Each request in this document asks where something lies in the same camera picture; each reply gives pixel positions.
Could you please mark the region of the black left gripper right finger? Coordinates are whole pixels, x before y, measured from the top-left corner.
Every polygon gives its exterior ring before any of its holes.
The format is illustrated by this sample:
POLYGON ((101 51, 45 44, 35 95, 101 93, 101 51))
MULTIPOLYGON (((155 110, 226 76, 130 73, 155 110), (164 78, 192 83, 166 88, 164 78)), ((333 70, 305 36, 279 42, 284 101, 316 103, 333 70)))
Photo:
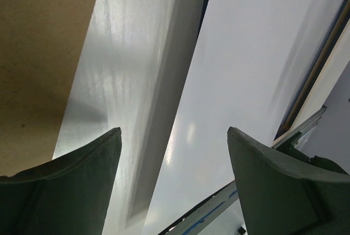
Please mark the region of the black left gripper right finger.
POLYGON ((349 234, 349 175, 301 162, 230 127, 248 234, 349 234))

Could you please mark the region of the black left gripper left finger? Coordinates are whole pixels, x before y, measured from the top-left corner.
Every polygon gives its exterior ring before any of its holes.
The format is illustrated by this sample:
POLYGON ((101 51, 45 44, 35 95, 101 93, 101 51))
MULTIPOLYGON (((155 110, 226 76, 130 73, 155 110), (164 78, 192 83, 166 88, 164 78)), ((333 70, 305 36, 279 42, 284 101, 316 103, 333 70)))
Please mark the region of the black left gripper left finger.
POLYGON ((1 177, 1 234, 101 234, 121 129, 42 165, 1 177))

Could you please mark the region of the wooden picture frame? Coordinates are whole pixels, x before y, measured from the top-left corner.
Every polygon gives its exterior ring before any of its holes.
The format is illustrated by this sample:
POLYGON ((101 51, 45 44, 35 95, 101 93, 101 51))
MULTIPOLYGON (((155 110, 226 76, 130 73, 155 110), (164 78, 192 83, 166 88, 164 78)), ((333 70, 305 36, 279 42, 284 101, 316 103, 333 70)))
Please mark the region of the wooden picture frame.
POLYGON ((298 89, 296 100, 292 101, 291 107, 287 110, 286 117, 282 120, 282 123, 278 128, 275 140, 291 129, 348 20, 349 5, 346 5, 337 13, 334 23, 331 25, 329 32, 326 34, 325 39, 315 56, 310 71, 307 72, 306 79, 302 83, 301 89, 298 89))

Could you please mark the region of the printed photo paper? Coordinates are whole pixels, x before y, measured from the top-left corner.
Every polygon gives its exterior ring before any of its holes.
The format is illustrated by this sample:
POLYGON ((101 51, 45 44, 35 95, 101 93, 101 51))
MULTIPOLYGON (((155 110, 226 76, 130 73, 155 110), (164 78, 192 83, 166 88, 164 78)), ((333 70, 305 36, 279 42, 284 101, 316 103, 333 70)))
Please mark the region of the printed photo paper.
POLYGON ((209 0, 143 234, 233 181, 227 131, 272 144, 343 0, 209 0))

